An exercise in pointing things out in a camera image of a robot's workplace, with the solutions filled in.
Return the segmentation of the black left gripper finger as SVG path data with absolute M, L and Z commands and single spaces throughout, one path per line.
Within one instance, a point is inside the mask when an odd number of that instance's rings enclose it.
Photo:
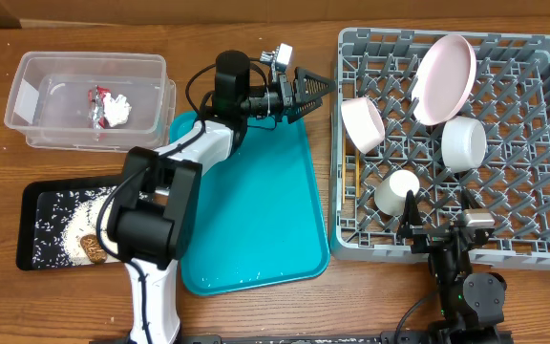
M 307 94 L 294 94 L 285 97 L 285 117 L 288 123 L 293 123 L 323 104 L 322 98 Z
M 294 74 L 296 96 L 325 96 L 336 89 L 334 80 L 317 75 L 305 68 L 296 67 Z

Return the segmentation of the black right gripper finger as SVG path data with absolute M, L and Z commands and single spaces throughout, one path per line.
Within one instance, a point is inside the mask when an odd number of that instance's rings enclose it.
M 406 194 L 404 210 L 401 217 L 401 227 L 422 227 L 422 219 L 419 214 L 414 193 L 409 190 Z
M 466 187 L 460 189 L 459 201 L 463 211 L 480 209 L 480 204 Z

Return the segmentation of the white plastic cup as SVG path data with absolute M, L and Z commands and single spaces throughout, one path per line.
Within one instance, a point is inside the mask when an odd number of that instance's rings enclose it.
M 416 195 L 419 187 L 419 179 L 413 172 L 397 170 L 376 186 L 373 196 L 375 205 L 386 215 L 399 216 L 404 211 L 407 193 L 411 191 Z

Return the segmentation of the white bowl with leftovers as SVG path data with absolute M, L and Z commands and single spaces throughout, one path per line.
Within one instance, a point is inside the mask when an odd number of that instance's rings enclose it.
M 362 154 L 368 154 L 385 139 L 384 122 L 369 98 L 344 100 L 341 117 L 350 140 Z

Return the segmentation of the white round plate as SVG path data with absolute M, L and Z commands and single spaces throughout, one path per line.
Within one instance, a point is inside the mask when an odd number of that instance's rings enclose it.
M 468 99 L 476 78 L 476 54 L 459 34 L 436 41 L 415 74 L 412 99 L 415 119 L 433 126 L 453 118 Z

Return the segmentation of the white napkin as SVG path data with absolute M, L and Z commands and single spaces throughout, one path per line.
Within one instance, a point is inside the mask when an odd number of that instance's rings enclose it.
M 112 97 L 111 93 L 106 93 L 103 98 L 103 117 L 109 127 L 117 127 L 125 124 L 130 116 L 132 106 L 125 95 Z

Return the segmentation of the red snack wrapper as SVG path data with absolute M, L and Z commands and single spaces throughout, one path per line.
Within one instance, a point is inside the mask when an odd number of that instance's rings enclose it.
M 110 90 L 96 85 L 88 91 L 89 119 L 94 129 L 107 129 L 109 122 L 105 118 L 104 98 Z

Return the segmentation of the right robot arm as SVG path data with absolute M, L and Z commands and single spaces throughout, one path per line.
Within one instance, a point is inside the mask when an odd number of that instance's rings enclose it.
M 514 341 L 497 325 L 504 321 L 507 283 L 498 273 L 475 272 L 470 251 L 484 246 L 495 231 L 495 219 L 470 191 L 460 191 L 461 218 L 426 229 L 414 194 L 406 194 L 397 234 L 411 239 L 413 254 L 426 253 L 436 290 L 405 312 L 393 333 L 394 343 L 505 344 Z M 441 320 L 425 331 L 405 331 L 405 322 L 426 301 L 438 297 Z

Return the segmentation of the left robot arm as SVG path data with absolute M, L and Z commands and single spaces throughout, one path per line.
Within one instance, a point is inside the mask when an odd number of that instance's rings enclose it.
M 202 176 L 242 145 L 251 118 L 293 123 L 318 109 L 336 89 L 334 80 L 298 67 L 282 48 L 257 58 L 228 50 L 210 70 L 214 88 L 193 107 L 189 133 L 156 149 L 135 147 L 122 182 L 99 209 L 95 234 L 116 244 L 112 257 L 128 271 L 133 326 L 127 343 L 175 343 L 180 339 L 176 277 L 197 219 Z

